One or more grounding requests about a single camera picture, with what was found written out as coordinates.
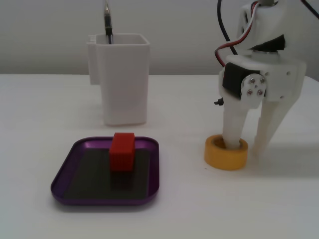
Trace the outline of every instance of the table surface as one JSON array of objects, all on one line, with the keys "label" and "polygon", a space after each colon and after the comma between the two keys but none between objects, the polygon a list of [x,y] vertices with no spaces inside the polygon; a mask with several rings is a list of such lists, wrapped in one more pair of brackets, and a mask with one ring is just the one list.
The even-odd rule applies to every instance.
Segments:
[{"label": "table surface", "polygon": [[[148,122],[103,125],[88,76],[0,76],[0,205],[4,238],[318,238],[319,83],[302,95],[259,161],[226,172],[203,159],[222,131],[217,76],[150,76]],[[243,138],[252,145],[260,109]],[[141,207],[66,207],[50,184],[74,142],[134,132],[159,142],[160,187]]]}]

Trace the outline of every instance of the white plastic part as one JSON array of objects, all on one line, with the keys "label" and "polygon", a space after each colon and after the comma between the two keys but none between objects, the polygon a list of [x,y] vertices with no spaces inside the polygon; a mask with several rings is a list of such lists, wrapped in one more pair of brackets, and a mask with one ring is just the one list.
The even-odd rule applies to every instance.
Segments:
[{"label": "white plastic part", "polygon": [[[280,0],[274,6],[261,6],[257,9],[256,18],[247,38],[236,48],[248,50],[256,45],[263,44],[284,35],[286,46],[290,45],[298,36],[297,27],[300,24],[301,15],[296,13],[294,5],[288,0]],[[238,25],[237,36],[247,28],[251,19],[251,4],[242,7]]]},{"label": "white plastic part", "polygon": [[250,107],[230,95],[223,88],[225,68],[219,74],[219,93],[224,99],[223,139],[228,149],[240,147],[240,137]]},{"label": "white plastic part", "polygon": [[[258,131],[253,147],[255,156],[260,155],[264,151],[287,112],[299,98],[307,68],[306,64],[302,61],[281,56],[277,57],[277,61],[270,63],[269,58],[264,53],[261,54],[264,57],[241,55],[227,57],[229,62],[237,66],[261,71],[261,75],[263,75],[267,82],[266,96],[263,99],[262,114],[259,119]],[[294,69],[295,72],[291,71],[288,73],[287,69]],[[253,107],[233,97],[222,87],[224,71],[223,69],[219,75],[219,92],[224,98],[223,138],[227,148],[235,149],[240,146],[239,139],[247,112]],[[284,80],[284,82],[288,83],[286,89],[285,85],[282,84],[284,75],[289,79]]]},{"label": "white plastic part", "polygon": [[91,84],[100,84],[104,123],[140,124],[147,120],[150,43],[139,34],[89,36]]}]

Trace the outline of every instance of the purple tray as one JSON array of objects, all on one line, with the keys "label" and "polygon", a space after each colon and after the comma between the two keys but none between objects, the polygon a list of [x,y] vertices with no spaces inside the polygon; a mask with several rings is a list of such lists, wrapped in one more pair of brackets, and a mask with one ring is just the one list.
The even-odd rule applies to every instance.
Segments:
[{"label": "purple tray", "polygon": [[142,205],[152,200],[160,186],[159,143],[148,137],[135,137],[135,149],[146,149],[150,152],[147,195],[139,200],[109,199],[65,199],[64,192],[68,189],[77,170],[77,166],[87,149],[109,149],[113,137],[90,137],[77,141],[71,148],[59,172],[51,184],[53,197],[64,205]]}]

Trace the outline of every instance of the red block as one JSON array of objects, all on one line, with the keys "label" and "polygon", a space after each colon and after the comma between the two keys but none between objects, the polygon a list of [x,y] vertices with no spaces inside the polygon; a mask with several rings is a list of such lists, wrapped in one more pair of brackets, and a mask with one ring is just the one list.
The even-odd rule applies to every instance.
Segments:
[{"label": "red block", "polygon": [[134,154],[134,133],[115,133],[109,151],[111,172],[132,171]]}]

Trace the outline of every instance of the white container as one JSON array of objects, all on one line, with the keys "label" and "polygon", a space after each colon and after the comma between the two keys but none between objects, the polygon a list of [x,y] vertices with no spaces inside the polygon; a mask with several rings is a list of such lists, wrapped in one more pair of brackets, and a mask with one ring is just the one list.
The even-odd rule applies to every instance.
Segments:
[{"label": "white container", "polygon": [[105,35],[88,40],[91,84],[100,84],[104,123],[140,124],[147,119],[150,43],[139,34]]}]

